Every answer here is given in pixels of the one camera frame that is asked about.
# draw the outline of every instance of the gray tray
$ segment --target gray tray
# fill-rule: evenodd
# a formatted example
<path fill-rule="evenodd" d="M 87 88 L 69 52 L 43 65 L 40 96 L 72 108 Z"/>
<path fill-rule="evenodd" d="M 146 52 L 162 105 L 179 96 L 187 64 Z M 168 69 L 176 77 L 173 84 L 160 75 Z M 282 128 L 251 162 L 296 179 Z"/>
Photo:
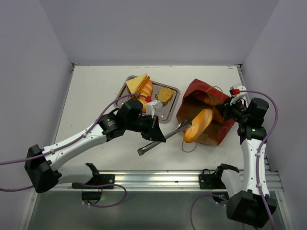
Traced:
<path fill-rule="evenodd" d="M 136 76 L 129 76 L 127 78 L 127 80 L 130 80 L 130 79 L 135 78 L 135 77 Z M 152 83 L 153 83 L 152 100 L 155 100 L 156 94 L 158 94 L 160 89 L 162 89 L 163 87 L 168 87 L 168 88 L 170 88 L 174 91 L 173 97 L 167 103 L 167 105 L 164 106 L 161 111 L 155 112 L 155 115 L 159 116 L 159 122 L 167 123 L 171 119 L 172 114 L 174 112 L 175 105 L 176 105 L 178 97 L 179 97 L 179 89 L 177 89 L 173 86 L 164 85 L 162 83 L 155 82 L 155 81 L 152 81 Z M 127 94 L 129 94 L 129 91 L 128 91 L 128 88 L 126 86 L 126 82 L 124 82 L 124 85 L 121 88 L 121 90 L 119 91 L 119 94 L 117 95 L 116 99 L 121 97 L 121 96 L 127 95 Z M 117 103 L 114 103 L 115 108 L 120 108 L 129 99 L 130 99 L 129 97 L 126 97 L 126 98 L 119 100 Z"/>

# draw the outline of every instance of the gray wall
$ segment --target gray wall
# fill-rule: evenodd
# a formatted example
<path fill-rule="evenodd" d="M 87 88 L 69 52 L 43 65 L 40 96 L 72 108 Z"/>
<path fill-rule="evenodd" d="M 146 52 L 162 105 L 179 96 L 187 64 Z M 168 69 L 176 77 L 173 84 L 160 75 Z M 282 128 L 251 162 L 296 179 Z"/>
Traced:
<path fill-rule="evenodd" d="M 0 1 L 0 161 L 50 144 L 71 65 L 38 0 Z M 24 164 L 0 167 L 0 187 L 31 184 Z M 0 192 L 0 226 L 19 226 L 27 192 Z"/>
<path fill-rule="evenodd" d="M 297 229 L 307 225 L 306 10 L 306 0 L 280 0 L 243 66 L 247 88 L 266 92 L 279 108 L 267 154 L 280 173 Z M 273 108 L 266 120 L 270 127 Z"/>
<path fill-rule="evenodd" d="M 278 0 L 40 0 L 83 65 L 239 64 Z"/>

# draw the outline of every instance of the red paper bag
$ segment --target red paper bag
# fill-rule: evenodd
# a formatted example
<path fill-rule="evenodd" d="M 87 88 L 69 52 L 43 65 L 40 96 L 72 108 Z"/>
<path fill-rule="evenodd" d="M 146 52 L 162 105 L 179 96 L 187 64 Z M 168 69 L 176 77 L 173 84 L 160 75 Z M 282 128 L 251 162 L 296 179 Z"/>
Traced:
<path fill-rule="evenodd" d="M 188 86 L 182 104 L 177 112 L 177 120 L 181 123 L 183 120 L 190 118 L 193 119 L 197 114 L 205 109 L 213 109 L 213 120 L 205 131 L 199 136 L 197 142 L 208 145 L 219 145 L 235 121 L 230 119 L 224 121 L 220 114 L 215 109 L 217 104 L 224 103 L 228 96 L 217 90 L 215 87 L 195 79 Z"/>

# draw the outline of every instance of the tabletop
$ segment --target tabletop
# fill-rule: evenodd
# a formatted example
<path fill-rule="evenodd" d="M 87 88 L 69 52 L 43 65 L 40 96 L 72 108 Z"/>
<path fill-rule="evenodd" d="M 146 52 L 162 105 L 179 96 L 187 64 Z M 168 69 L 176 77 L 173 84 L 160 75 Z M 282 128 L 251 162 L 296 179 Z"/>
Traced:
<path fill-rule="evenodd" d="M 180 90 L 170 121 L 160 123 L 164 134 L 178 126 L 176 113 L 188 85 L 199 79 L 219 86 L 229 95 L 229 88 L 241 82 L 236 66 L 76 66 L 65 102 L 56 142 L 88 127 L 118 95 L 130 75 L 147 73 L 151 80 Z M 137 149 L 148 144 L 139 133 L 126 131 L 119 138 L 96 146 L 71 159 L 66 165 L 93 163 L 99 170 L 201 170 L 215 169 L 221 163 L 243 169 L 243 154 L 236 133 L 237 123 L 219 146 L 199 144 L 190 153 L 183 152 L 183 133 L 178 133 L 139 156 Z M 195 143 L 184 144 L 186 150 Z"/>

